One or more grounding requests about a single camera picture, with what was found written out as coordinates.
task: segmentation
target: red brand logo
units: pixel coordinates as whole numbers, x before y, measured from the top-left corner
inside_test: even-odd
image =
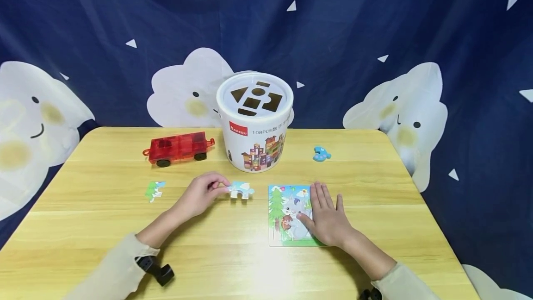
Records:
[[[248,136],[248,128],[245,126],[237,125],[230,121],[230,130],[241,136]]]

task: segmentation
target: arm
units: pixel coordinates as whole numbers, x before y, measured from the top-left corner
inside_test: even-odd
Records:
[[[407,266],[397,263],[361,232],[355,230],[344,213],[342,196],[337,206],[326,184],[311,185],[314,220],[304,214],[297,217],[322,243],[339,247],[351,255],[387,300],[439,300]]]
[[[184,222],[203,213],[228,192],[229,181],[218,173],[194,178],[182,197],[137,235],[131,233],[110,250],[97,268],[63,300],[124,300],[137,290],[144,270],[136,257],[156,256],[165,240]]]

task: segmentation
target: white cylindrical container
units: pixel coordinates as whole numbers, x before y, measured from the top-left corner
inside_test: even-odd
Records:
[[[232,165],[246,173],[261,173],[278,163],[292,101],[291,87],[266,73],[240,73],[218,87],[218,114]]]

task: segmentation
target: black wrist strap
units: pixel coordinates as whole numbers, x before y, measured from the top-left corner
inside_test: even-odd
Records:
[[[372,291],[364,290],[363,293],[361,293],[361,296],[359,296],[359,300],[382,300],[383,297],[381,295],[381,292],[373,288]]]
[[[135,261],[144,272],[153,275],[161,286],[165,286],[174,278],[174,271],[172,271],[170,265],[167,264],[161,268],[157,264],[157,258],[155,256],[136,257]]]

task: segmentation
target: wooden table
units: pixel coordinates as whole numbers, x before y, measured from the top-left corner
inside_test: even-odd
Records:
[[[169,208],[190,180],[208,170],[248,181],[248,203],[219,199],[208,215],[184,225],[162,262],[175,280],[161,288],[145,278],[129,299],[357,299],[369,280],[336,248],[268,245],[267,186],[325,181],[343,192],[352,225],[407,264],[442,300],[478,300],[441,230],[388,138],[379,131],[298,130],[287,133],[272,170],[246,174],[224,154],[220,129],[207,160],[153,168],[142,155],[156,137],[201,131],[98,128],[89,133],[0,251],[0,299],[58,300],[95,268],[125,234]],[[315,145],[332,153],[312,160]],[[149,203],[150,181],[166,181]]]

